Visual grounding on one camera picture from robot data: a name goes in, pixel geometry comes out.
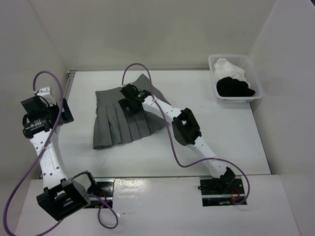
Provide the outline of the grey pleated skirt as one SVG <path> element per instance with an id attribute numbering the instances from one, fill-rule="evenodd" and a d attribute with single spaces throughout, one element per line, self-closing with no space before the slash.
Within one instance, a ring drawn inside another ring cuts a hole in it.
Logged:
<path id="1" fill-rule="evenodd" d="M 162 118 L 141 111 L 126 117 L 119 104 L 120 88 L 96 91 L 93 149 L 106 149 L 150 136 L 165 127 Z"/>

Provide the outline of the black skirt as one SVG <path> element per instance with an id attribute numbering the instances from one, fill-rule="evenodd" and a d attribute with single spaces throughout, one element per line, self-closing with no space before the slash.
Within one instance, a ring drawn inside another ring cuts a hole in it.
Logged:
<path id="1" fill-rule="evenodd" d="M 247 82 L 225 77 L 220 79 L 216 85 L 218 94 L 222 97 L 252 97 L 255 91 Z"/>

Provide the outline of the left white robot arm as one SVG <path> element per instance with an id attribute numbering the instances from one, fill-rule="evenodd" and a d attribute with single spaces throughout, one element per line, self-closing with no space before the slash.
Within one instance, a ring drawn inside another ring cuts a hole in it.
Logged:
<path id="1" fill-rule="evenodd" d="M 67 101 L 60 109 L 41 96 L 21 102 L 26 110 L 23 134 L 30 140 L 39 156 L 43 175 L 43 193 L 36 199 L 39 206 L 56 221 L 90 205 L 90 196 L 97 193 L 98 184 L 91 179 L 81 184 L 68 177 L 58 146 L 57 128 L 74 121 Z"/>

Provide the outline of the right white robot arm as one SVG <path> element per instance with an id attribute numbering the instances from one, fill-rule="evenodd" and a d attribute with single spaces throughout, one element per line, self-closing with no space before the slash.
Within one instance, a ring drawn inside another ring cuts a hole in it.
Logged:
<path id="1" fill-rule="evenodd" d="M 217 158 L 207 145 L 200 126 L 189 108 L 175 108 L 147 90 L 138 90 L 133 84 L 122 87 L 120 92 L 124 97 L 119 100 L 119 104 L 126 116 L 146 111 L 164 120 L 175 161 L 180 167 L 188 168 L 204 163 L 214 179 L 214 189 L 219 194 L 227 193 L 233 187 L 236 175 L 226 165 L 227 161 Z M 199 159 L 191 164 L 181 164 L 175 153 L 174 140 L 192 150 Z"/>

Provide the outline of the white folded cloth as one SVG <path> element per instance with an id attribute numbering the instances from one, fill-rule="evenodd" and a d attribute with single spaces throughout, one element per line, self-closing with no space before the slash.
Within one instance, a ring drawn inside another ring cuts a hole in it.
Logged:
<path id="1" fill-rule="evenodd" d="M 227 59 L 219 58 L 213 66 L 214 80 L 217 83 L 219 80 L 231 77 L 232 79 L 237 79 L 241 82 L 246 82 L 249 87 L 250 83 L 245 78 L 245 70 L 233 65 Z"/>

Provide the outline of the white plastic basket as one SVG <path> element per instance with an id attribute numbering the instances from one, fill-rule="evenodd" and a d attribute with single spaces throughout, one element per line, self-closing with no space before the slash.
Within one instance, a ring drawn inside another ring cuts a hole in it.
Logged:
<path id="1" fill-rule="evenodd" d="M 262 86 L 249 57 L 227 54 L 210 55 L 208 63 L 217 103 L 243 104 L 259 100 L 263 97 Z M 255 94 L 252 96 L 221 96 L 217 90 L 217 84 L 227 77 L 247 84 L 248 88 L 253 90 Z"/>

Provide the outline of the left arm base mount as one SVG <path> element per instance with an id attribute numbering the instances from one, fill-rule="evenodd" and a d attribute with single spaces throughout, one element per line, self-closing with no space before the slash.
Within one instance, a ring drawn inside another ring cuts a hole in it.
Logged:
<path id="1" fill-rule="evenodd" d="M 79 176 L 74 180 L 83 185 L 89 194 L 94 194 L 105 200 L 110 207 L 113 206 L 114 179 L 95 178 L 96 186 L 92 186 L 87 176 Z"/>

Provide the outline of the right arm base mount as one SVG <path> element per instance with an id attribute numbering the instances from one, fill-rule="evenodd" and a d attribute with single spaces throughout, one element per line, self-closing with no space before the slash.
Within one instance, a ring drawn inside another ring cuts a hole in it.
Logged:
<path id="1" fill-rule="evenodd" d="M 241 178 L 236 178 L 227 190 L 219 191 L 212 178 L 200 179 L 198 190 L 201 192 L 203 207 L 219 207 L 234 205 L 233 201 L 241 202 L 245 197 L 245 190 Z"/>

